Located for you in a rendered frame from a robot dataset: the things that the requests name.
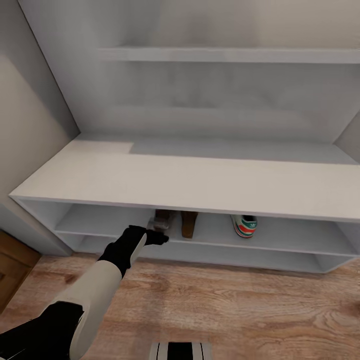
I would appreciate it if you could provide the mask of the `robot trunk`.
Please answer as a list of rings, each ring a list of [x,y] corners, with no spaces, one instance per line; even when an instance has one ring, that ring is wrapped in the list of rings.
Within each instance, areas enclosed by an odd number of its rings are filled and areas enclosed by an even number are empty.
[[[153,342],[147,360],[214,360],[207,342]]]

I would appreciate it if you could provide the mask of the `sandal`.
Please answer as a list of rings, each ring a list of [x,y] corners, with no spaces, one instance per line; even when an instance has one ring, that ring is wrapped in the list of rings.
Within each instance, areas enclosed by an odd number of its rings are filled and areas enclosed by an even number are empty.
[[[167,222],[169,217],[174,216],[176,213],[176,210],[156,209],[155,219]],[[165,232],[165,229],[155,227],[155,232]]]
[[[186,239],[191,239],[193,237],[195,222],[199,212],[181,210],[180,213],[182,217],[182,236]]]

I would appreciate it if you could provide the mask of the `gym shoe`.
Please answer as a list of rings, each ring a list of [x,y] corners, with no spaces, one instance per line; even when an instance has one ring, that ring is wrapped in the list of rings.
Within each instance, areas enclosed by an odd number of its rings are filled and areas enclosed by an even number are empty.
[[[256,215],[230,214],[236,233],[243,238],[251,238],[258,225]]]

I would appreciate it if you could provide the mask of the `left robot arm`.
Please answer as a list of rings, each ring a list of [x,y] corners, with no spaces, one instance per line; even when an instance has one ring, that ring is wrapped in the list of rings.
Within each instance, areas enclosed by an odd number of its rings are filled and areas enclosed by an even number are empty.
[[[169,236],[164,220],[147,227],[129,225],[98,261],[58,295],[39,315],[0,334],[0,360],[80,360],[92,345],[111,301],[145,245],[162,245]]]

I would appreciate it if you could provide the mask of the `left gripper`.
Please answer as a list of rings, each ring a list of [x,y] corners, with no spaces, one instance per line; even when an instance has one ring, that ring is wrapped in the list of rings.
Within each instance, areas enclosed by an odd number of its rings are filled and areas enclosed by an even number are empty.
[[[151,239],[147,245],[162,245],[169,240],[169,236],[165,235],[164,232],[154,231],[152,229],[148,229],[148,232],[151,234]]]

